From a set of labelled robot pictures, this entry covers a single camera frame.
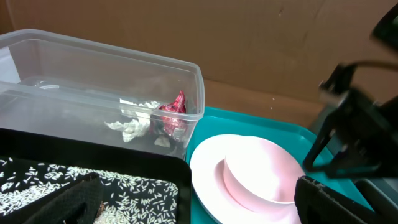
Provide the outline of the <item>pink plate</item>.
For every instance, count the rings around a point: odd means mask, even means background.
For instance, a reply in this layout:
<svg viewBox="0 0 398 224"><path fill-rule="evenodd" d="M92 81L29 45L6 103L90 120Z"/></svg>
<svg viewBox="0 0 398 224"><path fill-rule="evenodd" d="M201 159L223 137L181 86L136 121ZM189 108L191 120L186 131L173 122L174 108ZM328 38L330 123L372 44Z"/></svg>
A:
<svg viewBox="0 0 398 224"><path fill-rule="evenodd" d="M247 208L230 194L224 182L224 157L238 137L236 134L210 137L192 154L192 184L205 210L218 223L300 223L295 202Z"/></svg>

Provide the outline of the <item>red snack wrapper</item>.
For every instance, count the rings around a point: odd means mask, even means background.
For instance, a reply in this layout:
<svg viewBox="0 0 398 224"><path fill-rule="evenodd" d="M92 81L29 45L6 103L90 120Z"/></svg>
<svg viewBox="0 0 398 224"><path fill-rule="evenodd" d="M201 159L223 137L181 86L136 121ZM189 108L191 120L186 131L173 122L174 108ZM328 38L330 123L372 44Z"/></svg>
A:
<svg viewBox="0 0 398 224"><path fill-rule="evenodd" d="M187 112L186 97L182 90L180 90L178 96L173 103L159 105L158 110L164 110L168 112L185 114ZM187 122L175 117L157 116L151 115L150 132L152 134L164 134L174 141L181 142L187 131Z"/></svg>

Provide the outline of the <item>white tissue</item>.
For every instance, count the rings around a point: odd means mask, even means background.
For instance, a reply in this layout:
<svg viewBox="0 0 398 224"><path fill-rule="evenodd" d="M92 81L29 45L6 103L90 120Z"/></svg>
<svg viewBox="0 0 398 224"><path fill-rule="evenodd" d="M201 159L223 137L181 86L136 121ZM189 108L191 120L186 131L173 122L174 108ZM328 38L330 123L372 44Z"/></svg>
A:
<svg viewBox="0 0 398 224"><path fill-rule="evenodd" d="M133 101L119 99L122 105L139 106L143 108L157 109L160 103L157 101L145 101L144 103L135 103ZM116 121L113 123L104 122L108 128L119 131L122 133L123 141L128 143L134 138L143 137L148 132L150 127L150 116L151 113L135 112L125 110L121 107L121 112L124 116L131 118L130 122Z"/></svg>

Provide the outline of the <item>rice and food waste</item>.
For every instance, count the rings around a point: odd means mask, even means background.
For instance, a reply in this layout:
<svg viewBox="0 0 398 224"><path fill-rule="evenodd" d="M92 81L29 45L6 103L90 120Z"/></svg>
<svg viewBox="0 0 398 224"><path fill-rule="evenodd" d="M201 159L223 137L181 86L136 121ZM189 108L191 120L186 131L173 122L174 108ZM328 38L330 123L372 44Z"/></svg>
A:
<svg viewBox="0 0 398 224"><path fill-rule="evenodd" d="M10 217L91 171L2 157L1 216ZM105 170L96 173L104 193L95 223L176 223L179 189L174 183Z"/></svg>

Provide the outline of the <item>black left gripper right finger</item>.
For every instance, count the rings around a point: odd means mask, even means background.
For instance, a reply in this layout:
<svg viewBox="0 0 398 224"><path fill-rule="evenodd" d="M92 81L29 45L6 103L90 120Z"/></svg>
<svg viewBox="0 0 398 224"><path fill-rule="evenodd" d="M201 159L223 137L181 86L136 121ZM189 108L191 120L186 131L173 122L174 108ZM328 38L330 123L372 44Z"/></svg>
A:
<svg viewBox="0 0 398 224"><path fill-rule="evenodd" d="M295 206L302 224L388 224L389 220L309 176L296 182Z"/></svg>

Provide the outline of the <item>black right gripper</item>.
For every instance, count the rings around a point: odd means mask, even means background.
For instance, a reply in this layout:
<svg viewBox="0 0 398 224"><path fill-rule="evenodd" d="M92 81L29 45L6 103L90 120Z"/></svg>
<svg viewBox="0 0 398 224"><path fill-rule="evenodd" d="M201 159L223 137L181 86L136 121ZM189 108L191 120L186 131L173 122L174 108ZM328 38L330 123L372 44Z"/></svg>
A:
<svg viewBox="0 0 398 224"><path fill-rule="evenodd" d="M319 89L337 107L326 116L311 150L303 161L308 172L324 172L331 179L397 177L397 98L377 105L351 81L359 67L397 71L388 62L339 64ZM326 164L315 159L337 136L342 147Z"/></svg>

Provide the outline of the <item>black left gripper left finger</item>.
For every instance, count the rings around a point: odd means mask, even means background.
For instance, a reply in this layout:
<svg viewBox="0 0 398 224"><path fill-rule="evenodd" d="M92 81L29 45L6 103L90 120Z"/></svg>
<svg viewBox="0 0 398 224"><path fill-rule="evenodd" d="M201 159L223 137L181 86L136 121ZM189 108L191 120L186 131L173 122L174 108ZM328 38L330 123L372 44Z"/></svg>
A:
<svg viewBox="0 0 398 224"><path fill-rule="evenodd" d="M103 201L97 173L89 173L1 217L1 223L93 223Z"/></svg>

